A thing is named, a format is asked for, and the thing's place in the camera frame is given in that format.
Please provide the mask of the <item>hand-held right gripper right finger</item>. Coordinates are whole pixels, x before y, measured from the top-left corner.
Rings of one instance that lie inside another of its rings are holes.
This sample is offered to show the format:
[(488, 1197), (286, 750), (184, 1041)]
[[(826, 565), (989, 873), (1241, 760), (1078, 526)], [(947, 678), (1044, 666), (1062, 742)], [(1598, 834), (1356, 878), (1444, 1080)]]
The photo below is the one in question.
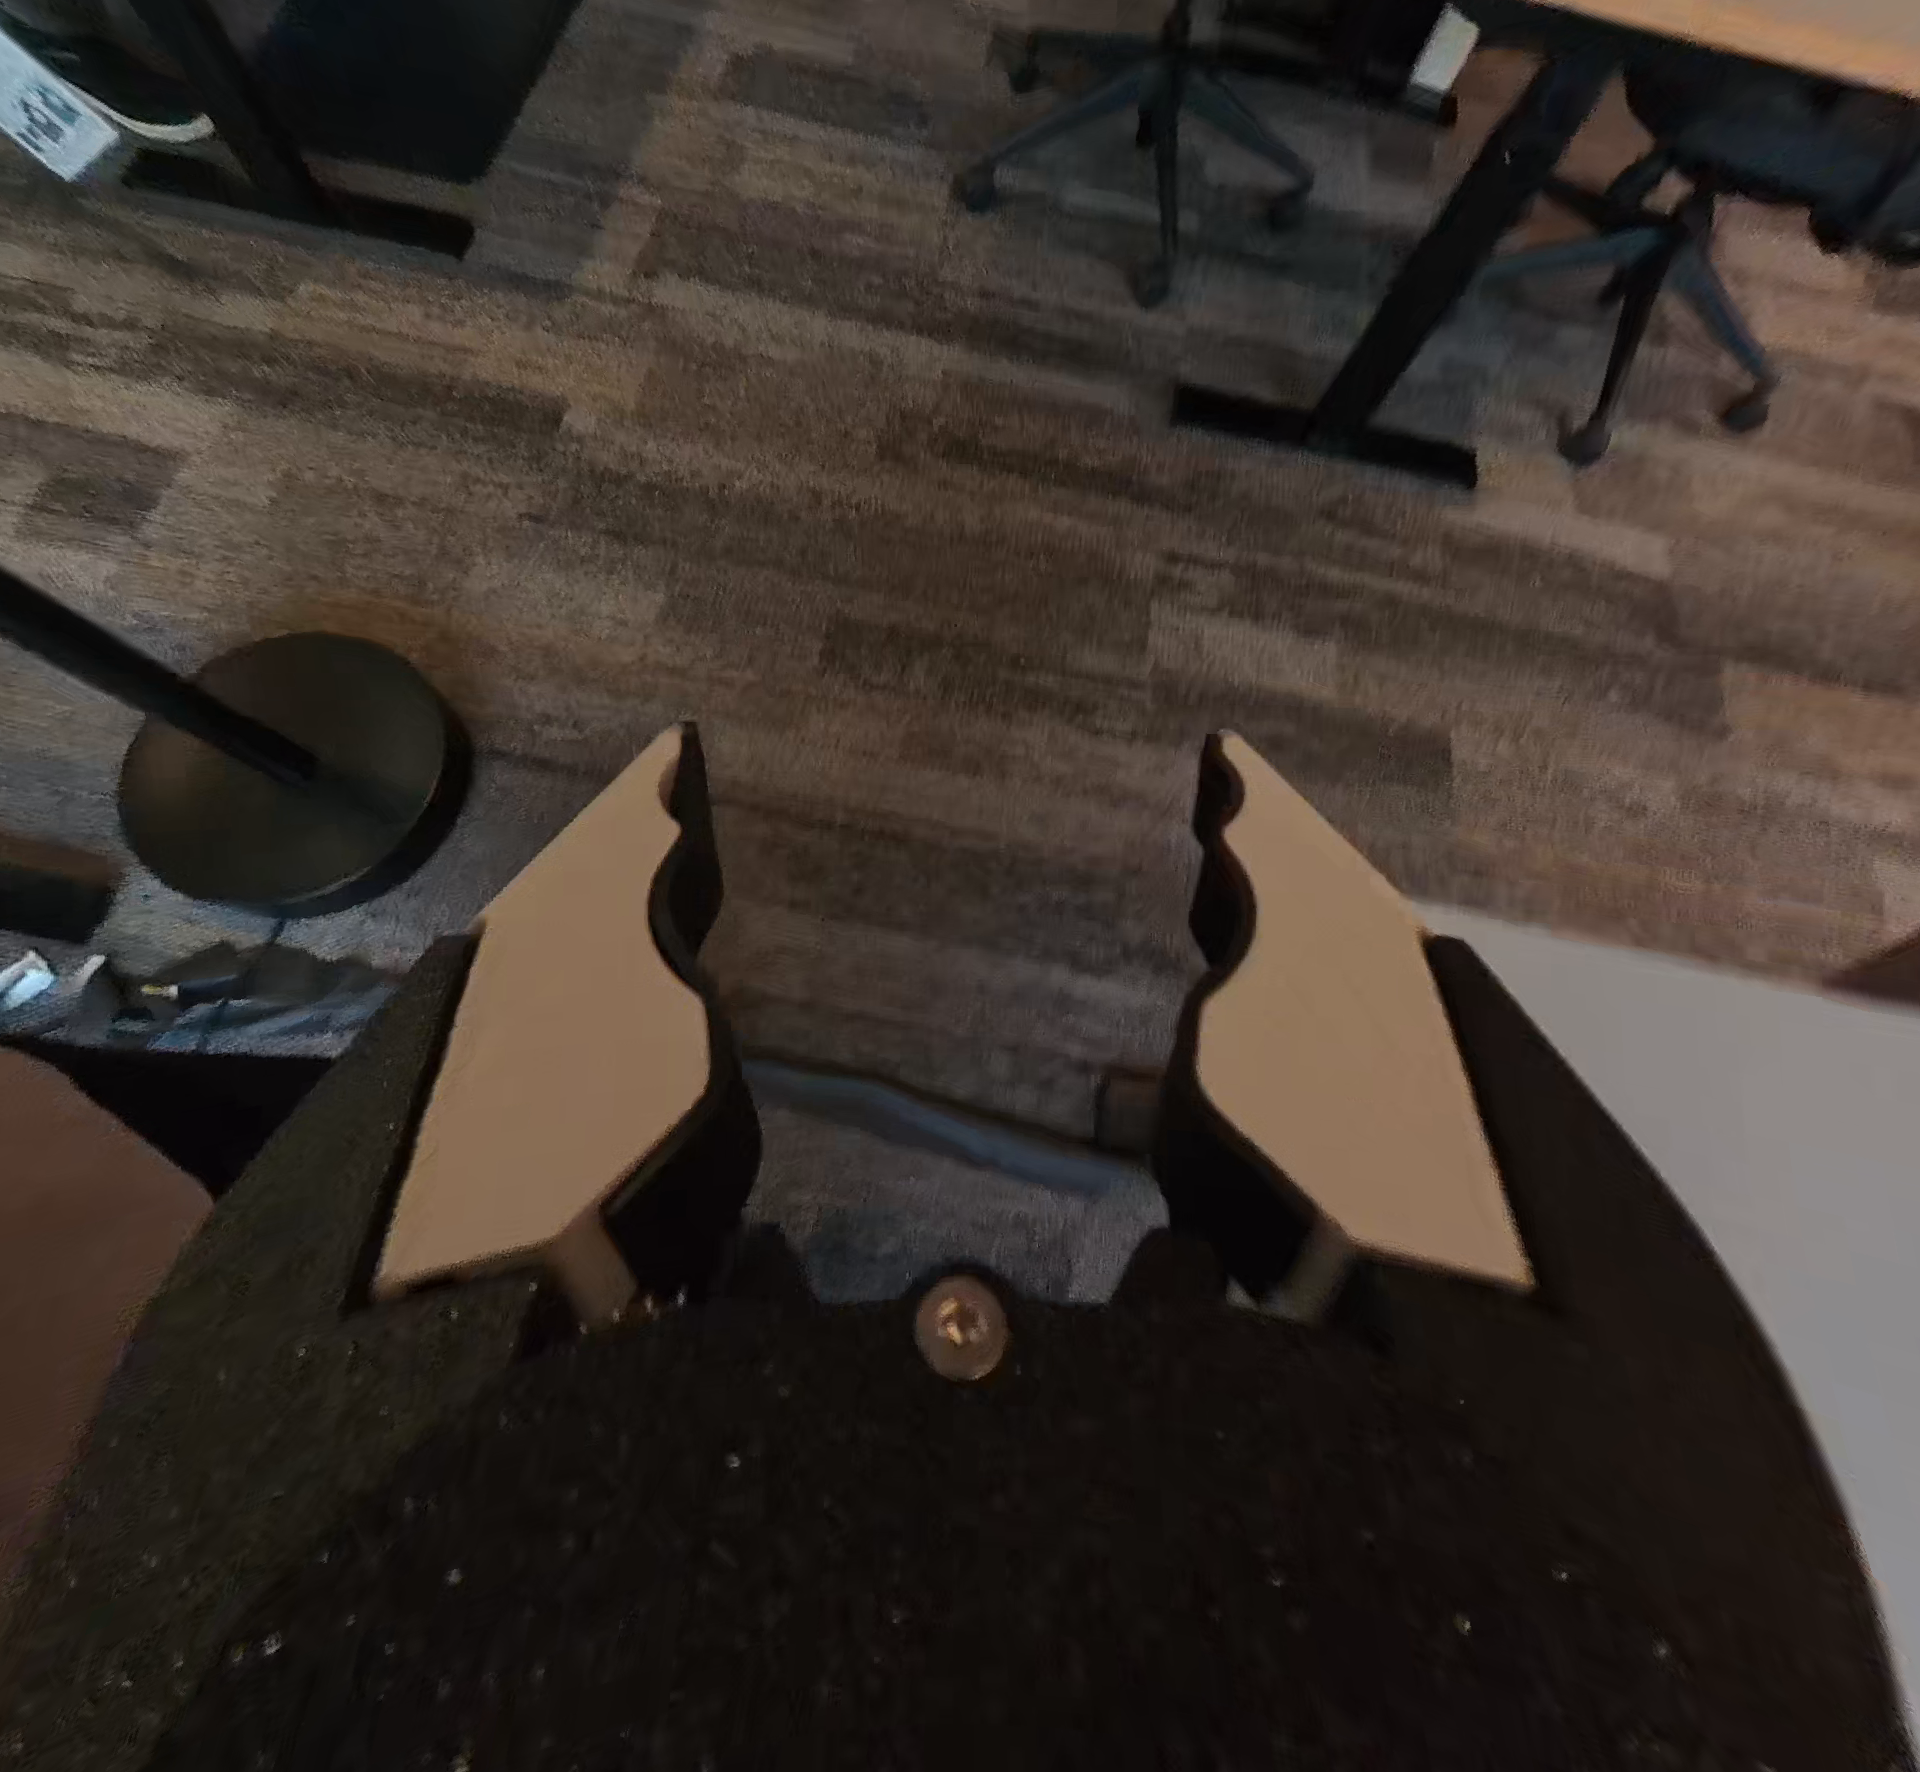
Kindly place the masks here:
[(1187, 926), (1205, 971), (1150, 1161), (1254, 1309), (1316, 1323), (1367, 1266), (1537, 1293), (1428, 930), (1242, 735), (1206, 735)]

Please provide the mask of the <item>black round stand base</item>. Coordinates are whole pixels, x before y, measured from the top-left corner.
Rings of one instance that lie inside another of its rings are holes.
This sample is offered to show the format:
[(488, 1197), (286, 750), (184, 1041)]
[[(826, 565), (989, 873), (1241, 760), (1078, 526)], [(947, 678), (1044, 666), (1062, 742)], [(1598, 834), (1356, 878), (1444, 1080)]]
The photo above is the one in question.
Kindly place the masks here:
[(3, 635), (138, 714), (119, 824), (185, 899), (275, 921), (367, 905), (443, 848), (468, 802), (466, 725), (370, 639), (282, 632), (179, 676), (10, 570)]

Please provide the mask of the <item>white power adapter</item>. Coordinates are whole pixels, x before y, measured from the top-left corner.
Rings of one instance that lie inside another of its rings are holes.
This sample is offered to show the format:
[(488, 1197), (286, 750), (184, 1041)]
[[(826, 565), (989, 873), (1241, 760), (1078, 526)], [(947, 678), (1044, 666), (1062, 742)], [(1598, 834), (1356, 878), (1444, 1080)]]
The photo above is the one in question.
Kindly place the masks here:
[(1403, 80), (1403, 96), (1419, 104), (1444, 104), (1475, 55), (1479, 26), (1454, 5), (1444, 5), (1423, 40)]

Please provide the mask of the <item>black office chair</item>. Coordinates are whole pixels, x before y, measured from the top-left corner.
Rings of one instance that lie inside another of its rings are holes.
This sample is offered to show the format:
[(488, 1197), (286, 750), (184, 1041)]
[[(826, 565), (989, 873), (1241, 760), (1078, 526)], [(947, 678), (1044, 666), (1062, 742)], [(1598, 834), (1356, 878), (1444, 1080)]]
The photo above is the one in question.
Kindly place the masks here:
[(957, 205), (972, 215), (989, 212), (998, 202), (998, 175), (1006, 166), (1131, 111), (1134, 142), (1150, 154), (1158, 182), (1159, 246), (1131, 282), (1143, 309), (1165, 305), (1182, 258), (1185, 117), (1199, 119), (1206, 128), (1282, 175), (1280, 193), (1270, 202), (1270, 218), (1277, 228), (1294, 225), (1313, 195), (1314, 170), (1270, 131), (1226, 80), (1219, 49), (1193, 39), (1193, 11), (1195, 0), (1174, 0), (1150, 37), (1062, 29), (1024, 33), (1005, 63), (1013, 92), (1034, 90), (1052, 67), (1064, 63), (1101, 70), (1101, 77), (961, 168), (954, 179)]
[(1482, 269), (1490, 282), (1609, 271), (1599, 302), (1616, 309), (1616, 329), (1603, 379), (1585, 420), (1558, 442), (1575, 468), (1609, 453), (1623, 391), (1668, 293), (1682, 299), (1747, 378), (1721, 425), (1748, 434), (1767, 422), (1779, 374), (1717, 269), (1723, 200), (1800, 212), (1829, 253), (1861, 251), (1891, 269), (1919, 262), (1915, 99), (1714, 62), (1630, 65), (1623, 96), (1646, 152), (1606, 186), (1549, 175), (1538, 191), (1583, 233), (1509, 251)]

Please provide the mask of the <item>person's beige printed hoodie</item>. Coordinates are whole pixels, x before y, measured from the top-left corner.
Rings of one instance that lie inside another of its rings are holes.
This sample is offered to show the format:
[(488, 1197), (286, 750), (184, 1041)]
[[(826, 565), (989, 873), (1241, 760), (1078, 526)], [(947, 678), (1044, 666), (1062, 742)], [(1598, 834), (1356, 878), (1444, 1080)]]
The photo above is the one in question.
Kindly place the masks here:
[(3, 1054), (3, 1579), (80, 1455), (124, 1347), (213, 1206), (54, 1063)]

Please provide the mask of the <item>black floor mat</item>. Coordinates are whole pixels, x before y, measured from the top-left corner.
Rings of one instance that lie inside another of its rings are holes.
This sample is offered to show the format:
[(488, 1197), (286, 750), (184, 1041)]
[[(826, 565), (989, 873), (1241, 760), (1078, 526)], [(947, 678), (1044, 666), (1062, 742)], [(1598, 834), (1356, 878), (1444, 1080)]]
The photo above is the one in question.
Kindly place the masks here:
[(581, 0), (286, 0), (254, 71), (304, 154), (486, 175)]

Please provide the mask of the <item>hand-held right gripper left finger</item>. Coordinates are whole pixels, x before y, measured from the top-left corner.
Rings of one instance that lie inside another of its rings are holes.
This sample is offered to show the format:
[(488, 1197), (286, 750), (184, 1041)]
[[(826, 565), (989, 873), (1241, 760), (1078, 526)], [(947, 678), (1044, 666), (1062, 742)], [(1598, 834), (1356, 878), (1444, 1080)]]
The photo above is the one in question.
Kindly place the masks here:
[(371, 1303), (526, 1275), (579, 1325), (707, 1299), (761, 1131), (705, 970), (725, 869), (669, 725), (488, 905), (371, 1260)]

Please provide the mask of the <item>black stand frame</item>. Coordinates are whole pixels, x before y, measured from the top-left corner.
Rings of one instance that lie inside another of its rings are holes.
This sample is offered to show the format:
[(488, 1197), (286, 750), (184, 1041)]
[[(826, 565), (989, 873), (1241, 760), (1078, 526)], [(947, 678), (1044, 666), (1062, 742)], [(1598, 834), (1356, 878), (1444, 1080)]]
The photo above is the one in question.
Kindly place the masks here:
[(277, 227), (354, 246), (398, 246), (410, 256), (461, 262), (471, 244), (468, 218), (403, 200), (331, 189), (263, 97), (254, 71), (207, 0), (128, 0), (201, 93), (207, 117), (239, 173), (207, 159), (160, 154), (135, 179), (150, 195), (222, 206)]

